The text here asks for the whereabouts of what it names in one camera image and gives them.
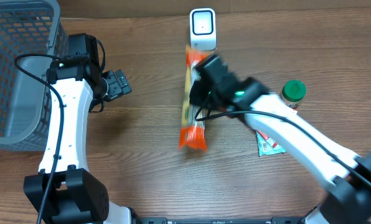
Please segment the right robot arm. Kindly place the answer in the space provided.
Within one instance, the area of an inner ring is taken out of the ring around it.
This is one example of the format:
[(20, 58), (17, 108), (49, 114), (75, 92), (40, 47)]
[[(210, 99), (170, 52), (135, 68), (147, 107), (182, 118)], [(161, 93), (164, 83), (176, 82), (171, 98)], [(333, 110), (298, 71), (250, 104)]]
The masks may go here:
[(238, 118), (274, 138), (315, 177), (326, 198), (301, 223), (366, 223), (371, 218), (371, 153), (362, 157), (318, 131), (262, 82), (241, 81), (219, 55), (195, 65), (190, 102), (214, 111), (203, 119)]

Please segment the orange noodle packet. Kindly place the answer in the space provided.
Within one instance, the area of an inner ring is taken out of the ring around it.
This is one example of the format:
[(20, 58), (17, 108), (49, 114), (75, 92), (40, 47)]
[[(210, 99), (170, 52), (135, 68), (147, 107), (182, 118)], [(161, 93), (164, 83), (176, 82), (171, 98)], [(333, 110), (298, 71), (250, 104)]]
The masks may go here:
[(185, 48), (186, 55), (186, 73), (184, 86), (184, 100), (182, 105), (181, 129), (179, 136), (179, 149), (188, 147), (189, 149), (200, 149), (207, 151), (205, 140), (205, 123), (196, 121), (198, 118), (203, 118), (205, 113), (200, 111), (200, 107), (193, 105), (190, 102), (191, 89), (194, 82), (200, 79), (199, 74), (195, 70), (195, 66), (208, 56), (209, 52), (203, 52), (193, 49), (187, 45)]

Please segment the red white stick packet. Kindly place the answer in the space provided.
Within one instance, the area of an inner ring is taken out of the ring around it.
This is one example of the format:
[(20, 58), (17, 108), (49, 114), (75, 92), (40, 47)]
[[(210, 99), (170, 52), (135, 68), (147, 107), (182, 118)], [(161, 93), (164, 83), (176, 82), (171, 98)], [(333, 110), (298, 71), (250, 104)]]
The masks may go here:
[(270, 145), (272, 148), (275, 148), (278, 143), (271, 137), (269, 137), (267, 134), (261, 132), (261, 131), (257, 131), (257, 133), (266, 141), (266, 143), (268, 145)]

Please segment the teal snack packet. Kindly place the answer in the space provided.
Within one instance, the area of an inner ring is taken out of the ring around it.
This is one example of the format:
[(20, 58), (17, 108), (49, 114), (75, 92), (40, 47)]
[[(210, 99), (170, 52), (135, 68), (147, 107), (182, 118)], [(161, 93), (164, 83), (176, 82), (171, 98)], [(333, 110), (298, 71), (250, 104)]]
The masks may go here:
[(256, 138), (258, 143), (259, 156), (270, 156), (275, 154), (282, 154), (286, 152), (286, 149), (281, 147), (279, 144), (272, 148), (266, 143), (266, 141), (256, 132)]

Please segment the green lid white jar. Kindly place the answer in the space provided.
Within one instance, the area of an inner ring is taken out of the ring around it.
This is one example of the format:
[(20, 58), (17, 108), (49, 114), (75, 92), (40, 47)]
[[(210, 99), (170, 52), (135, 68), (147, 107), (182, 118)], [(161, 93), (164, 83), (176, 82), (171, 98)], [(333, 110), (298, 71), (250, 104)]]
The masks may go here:
[(290, 108), (297, 108), (306, 96), (306, 86), (300, 80), (290, 80), (283, 86), (280, 97)]

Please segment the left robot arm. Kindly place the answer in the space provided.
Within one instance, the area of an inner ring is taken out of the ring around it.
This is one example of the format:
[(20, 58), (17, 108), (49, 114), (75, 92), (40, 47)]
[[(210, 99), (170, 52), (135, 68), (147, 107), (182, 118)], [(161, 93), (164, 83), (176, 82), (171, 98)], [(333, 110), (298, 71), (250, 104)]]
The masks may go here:
[(121, 70), (106, 71), (102, 43), (92, 35), (68, 38), (65, 56), (53, 56), (43, 82), (51, 94), (45, 152), (36, 175), (24, 179), (24, 193), (38, 223), (139, 223), (130, 207), (110, 201), (107, 188), (88, 171), (88, 114), (131, 87)]

